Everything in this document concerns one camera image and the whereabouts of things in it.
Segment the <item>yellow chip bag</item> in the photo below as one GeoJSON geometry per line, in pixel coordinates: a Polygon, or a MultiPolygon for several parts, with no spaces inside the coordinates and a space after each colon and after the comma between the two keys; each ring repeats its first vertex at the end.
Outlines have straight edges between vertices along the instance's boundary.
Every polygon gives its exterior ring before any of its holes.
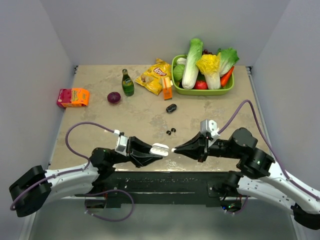
{"type": "Polygon", "coordinates": [[[163,77],[169,77],[170,80],[172,79],[171,65],[160,58],[157,58],[155,60],[155,65],[149,67],[149,69],[135,81],[155,95],[159,95],[162,91],[163,77]]]}

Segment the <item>table surface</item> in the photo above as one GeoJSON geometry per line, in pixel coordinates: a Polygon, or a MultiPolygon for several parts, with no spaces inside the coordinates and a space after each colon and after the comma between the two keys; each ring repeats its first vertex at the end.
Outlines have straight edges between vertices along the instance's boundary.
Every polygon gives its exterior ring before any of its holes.
{"type": "MultiPolygon", "coordinates": [[[[71,153],[65,144],[68,129],[82,121],[92,121],[110,129],[118,129],[126,136],[136,136],[148,143],[161,143],[174,148],[193,138],[200,130],[200,122],[211,119],[218,127],[228,121],[238,105],[245,99],[252,101],[258,112],[256,100],[245,66],[234,68],[235,84],[232,90],[221,96],[187,96],[178,94],[173,88],[172,100],[164,101],[162,92],[159,96],[135,83],[133,96],[125,96],[122,90],[122,69],[128,69],[135,80],[149,65],[80,65],[77,69],[73,88],[89,90],[90,99],[87,107],[69,107],[65,110],[57,136],[56,145],[50,163],[50,169],[64,169],[86,162],[84,158],[71,153]],[[121,101],[111,105],[107,101],[110,92],[119,92],[121,101]],[[166,107],[176,104],[177,110],[166,113],[166,107]],[[167,130],[176,128],[171,135],[167,130]]],[[[258,139],[257,146],[268,151],[255,124],[250,106],[245,104],[230,126],[221,134],[221,139],[228,139],[234,130],[245,127],[258,139]]],[[[76,151],[90,156],[96,147],[113,149],[117,138],[96,126],[81,125],[69,135],[69,143],[76,151]]],[[[136,168],[132,163],[115,165],[118,171],[229,171],[236,170],[236,159],[208,157],[206,162],[183,155],[169,153],[169,156],[146,167],[136,168]]]]}

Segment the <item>orange packet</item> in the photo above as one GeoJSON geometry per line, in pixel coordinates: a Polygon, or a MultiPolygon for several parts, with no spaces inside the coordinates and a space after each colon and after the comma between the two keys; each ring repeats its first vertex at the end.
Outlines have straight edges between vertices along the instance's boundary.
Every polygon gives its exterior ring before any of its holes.
{"type": "Polygon", "coordinates": [[[88,106],[90,93],[84,88],[60,89],[56,104],[62,108],[88,106]]]}
{"type": "Polygon", "coordinates": [[[172,99],[172,87],[171,80],[169,77],[162,78],[162,91],[164,100],[172,99]]]}

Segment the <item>carrot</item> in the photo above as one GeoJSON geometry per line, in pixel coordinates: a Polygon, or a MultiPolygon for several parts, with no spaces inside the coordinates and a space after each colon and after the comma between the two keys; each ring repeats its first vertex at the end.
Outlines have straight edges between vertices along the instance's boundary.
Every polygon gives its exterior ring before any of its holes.
{"type": "Polygon", "coordinates": [[[233,66],[232,68],[230,68],[230,70],[221,77],[220,79],[220,83],[221,83],[221,87],[224,87],[225,85],[227,85],[229,78],[232,75],[232,72],[234,71],[235,66],[233,66]]]}

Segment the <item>green glass bottle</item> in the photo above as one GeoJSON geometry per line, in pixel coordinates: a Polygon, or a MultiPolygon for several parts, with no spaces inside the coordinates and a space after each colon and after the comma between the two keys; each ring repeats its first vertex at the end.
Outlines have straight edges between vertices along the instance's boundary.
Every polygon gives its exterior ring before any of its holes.
{"type": "Polygon", "coordinates": [[[130,76],[128,75],[127,69],[122,69],[122,89],[126,96],[132,96],[135,93],[135,85],[130,76]]]}

